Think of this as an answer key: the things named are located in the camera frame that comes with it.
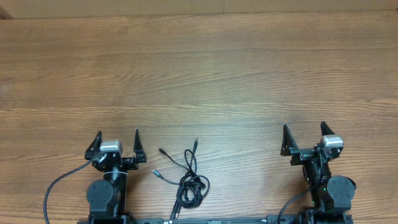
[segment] wooden table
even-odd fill
[[[0,223],[43,223],[49,184],[85,163],[98,130],[148,163],[130,171],[127,210],[168,218],[178,162],[199,138],[211,181],[181,218],[263,217],[307,188],[282,157],[282,126],[300,147],[319,123],[343,136],[333,175],[356,181],[356,223],[398,219],[398,12],[101,17],[0,21]],[[88,215],[93,167],[51,191],[51,224]],[[310,197],[286,213],[309,205]]]

